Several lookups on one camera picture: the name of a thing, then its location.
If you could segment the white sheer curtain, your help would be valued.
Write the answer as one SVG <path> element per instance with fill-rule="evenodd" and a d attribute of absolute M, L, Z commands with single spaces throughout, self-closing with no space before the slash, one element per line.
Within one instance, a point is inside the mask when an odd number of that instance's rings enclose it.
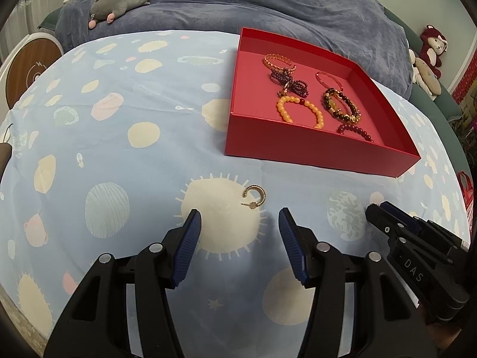
<path fill-rule="evenodd" d="M 24 36 L 34 33 L 43 19 L 64 0 L 19 0 L 1 29 L 1 62 Z"/>

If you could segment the planet print bed sheet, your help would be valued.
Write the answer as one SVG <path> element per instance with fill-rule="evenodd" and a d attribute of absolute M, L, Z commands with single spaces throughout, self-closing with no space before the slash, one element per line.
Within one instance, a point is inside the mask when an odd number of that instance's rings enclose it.
<path fill-rule="evenodd" d="M 294 278 L 281 242 L 284 207 L 348 254 L 386 250 L 365 218 L 384 200 L 469 238 L 433 124 L 389 89 L 420 156 L 396 179 L 226 156 L 238 45 L 236 35 L 181 31 L 85 43 L 7 113 L 1 286 L 43 337 L 100 254 L 136 254 L 191 209 L 201 212 L 201 239 L 169 294 L 187 357 L 297 354 L 313 293 Z M 267 194 L 257 209 L 241 204 L 252 184 Z"/>

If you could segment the red tote bag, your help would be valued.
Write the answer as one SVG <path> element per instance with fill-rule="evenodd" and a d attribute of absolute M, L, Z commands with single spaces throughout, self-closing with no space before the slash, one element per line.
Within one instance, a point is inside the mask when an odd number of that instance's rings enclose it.
<path fill-rule="evenodd" d="M 470 235 L 474 229 L 474 192 L 472 180 L 465 171 L 459 171 L 457 173 L 459 187 L 461 189 L 462 198 L 466 207 L 467 221 L 469 226 Z"/>

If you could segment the cream fluffy rug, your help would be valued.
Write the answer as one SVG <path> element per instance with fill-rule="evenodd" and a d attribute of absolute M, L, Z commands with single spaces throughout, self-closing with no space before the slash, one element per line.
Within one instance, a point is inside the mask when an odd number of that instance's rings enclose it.
<path fill-rule="evenodd" d="M 11 300 L 4 288 L 1 288 L 1 304 L 7 312 L 7 316 L 11 320 L 13 327 L 21 335 L 21 340 L 32 348 L 39 357 L 42 357 L 46 346 L 45 337 L 32 326 Z"/>

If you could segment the red cardboard box tray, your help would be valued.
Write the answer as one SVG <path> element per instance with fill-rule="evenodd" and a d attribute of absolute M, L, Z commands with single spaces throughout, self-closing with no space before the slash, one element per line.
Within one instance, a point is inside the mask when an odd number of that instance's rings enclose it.
<path fill-rule="evenodd" d="M 281 85 L 263 64 L 268 53 L 291 59 L 294 78 L 308 85 L 307 98 L 284 106 L 290 122 L 276 107 Z M 318 71 L 340 80 L 344 94 L 361 112 L 357 126 L 368 138 L 337 131 L 340 122 L 323 106 L 326 89 L 315 78 Z M 394 178 L 420 159 L 396 111 L 357 63 L 313 44 L 247 27 L 238 43 L 225 153 Z"/>

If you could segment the rose gold bangle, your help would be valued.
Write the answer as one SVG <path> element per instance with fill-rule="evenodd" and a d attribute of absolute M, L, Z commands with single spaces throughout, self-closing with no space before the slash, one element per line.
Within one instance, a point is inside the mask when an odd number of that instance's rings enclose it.
<path fill-rule="evenodd" d="M 337 91 L 343 91 L 344 87 L 340 80 L 338 80 L 334 75 L 329 74 L 325 71 L 318 71 L 315 74 L 316 80 L 325 88 L 333 88 Z"/>

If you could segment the round wooden side table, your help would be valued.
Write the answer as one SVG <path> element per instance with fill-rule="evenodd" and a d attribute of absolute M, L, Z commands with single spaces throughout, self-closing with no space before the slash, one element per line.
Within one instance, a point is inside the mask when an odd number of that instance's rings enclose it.
<path fill-rule="evenodd" d="M 1 120 L 62 55 L 62 46 L 53 35 L 33 33 L 24 36 L 1 64 Z"/>

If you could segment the grey mole plush toy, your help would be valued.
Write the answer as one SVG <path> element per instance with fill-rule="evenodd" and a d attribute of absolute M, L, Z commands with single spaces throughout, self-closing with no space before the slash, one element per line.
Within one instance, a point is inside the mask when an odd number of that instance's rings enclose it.
<path fill-rule="evenodd" d="M 150 0 L 95 0 L 91 5 L 88 28 L 92 30 L 103 21 L 111 24 L 127 11 L 149 4 Z"/>

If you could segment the beige plush toy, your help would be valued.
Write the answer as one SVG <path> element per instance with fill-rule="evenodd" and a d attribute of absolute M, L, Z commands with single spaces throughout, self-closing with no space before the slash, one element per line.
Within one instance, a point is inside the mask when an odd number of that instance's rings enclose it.
<path fill-rule="evenodd" d="M 411 49 L 409 49 L 409 57 L 413 70 L 412 82 L 417 84 L 431 100 L 435 100 L 442 94 L 440 82 L 425 61 L 417 57 Z"/>

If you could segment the red decorative hanging banner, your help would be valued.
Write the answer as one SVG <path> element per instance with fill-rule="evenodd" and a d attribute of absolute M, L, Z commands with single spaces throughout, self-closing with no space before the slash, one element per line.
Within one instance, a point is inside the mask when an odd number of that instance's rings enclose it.
<path fill-rule="evenodd" d="M 477 74 L 476 64 L 477 64 L 476 55 L 474 55 L 472 57 L 472 60 L 470 61 L 469 66 L 467 67 L 465 74 L 462 76 L 462 79 L 460 80 L 459 84 L 456 86 L 456 88 L 454 89 L 452 93 L 452 97 L 457 104 L 460 104 L 465 99 L 467 92 L 470 90 L 470 87 L 472 86 L 473 82 L 476 80 L 476 74 Z"/>

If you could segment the brown leather pouch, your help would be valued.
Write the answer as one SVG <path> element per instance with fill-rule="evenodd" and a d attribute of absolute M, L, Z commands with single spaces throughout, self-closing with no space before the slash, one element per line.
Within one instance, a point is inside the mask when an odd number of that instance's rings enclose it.
<path fill-rule="evenodd" d="M 12 146 L 8 142 L 0 144 L 0 181 L 12 154 Z"/>

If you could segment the green bed frame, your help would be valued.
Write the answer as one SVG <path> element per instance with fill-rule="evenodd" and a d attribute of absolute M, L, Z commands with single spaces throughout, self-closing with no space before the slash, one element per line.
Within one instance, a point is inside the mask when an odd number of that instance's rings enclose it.
<path fill-rule="evenodd" d="M 462 111 L 450 93 L 443 86 L 441 88 L 442 93 L 436 96 L 436 99 L 430 99 L 417 84 L 414 84 L 409 101 L 430 119 L 453 168 L 456 171 L 470 172 L 465 151 L 451 126 L 452 121 L 459 121 L 462 118 Z"/>

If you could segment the blue-grey velvet blanket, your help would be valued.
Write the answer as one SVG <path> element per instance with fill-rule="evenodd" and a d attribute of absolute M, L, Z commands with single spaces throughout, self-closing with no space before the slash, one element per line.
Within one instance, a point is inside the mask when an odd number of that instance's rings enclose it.
<path fill-rule="evenodd" d="M 377 0 L 150 0 L 113 24 L 89 29 L 94 0 L 70 0 L 55 29 L 65 51 L 88 41 L 154 30 L 217 31 L 244 27 L 292 37 L 355 61 L 369 76 L 409 98 L 412 68 L 401 26 Z"/>

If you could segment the red monkey plush toy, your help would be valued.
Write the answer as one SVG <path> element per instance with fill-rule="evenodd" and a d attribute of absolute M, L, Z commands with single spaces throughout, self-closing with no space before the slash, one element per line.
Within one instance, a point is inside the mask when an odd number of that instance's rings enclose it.
<path fill-rule="evenodd" d="M 419 52 L 419 57 L 426 62 L 428 67 L 434 73 L 437 79 L 440 79 L 442 72 L 439 68 L 442 66 L 441 55 L 448 49 L 448 41 L 445 36 L 434 26 L 427 25 L 420 35 L 423 42 Z"/>

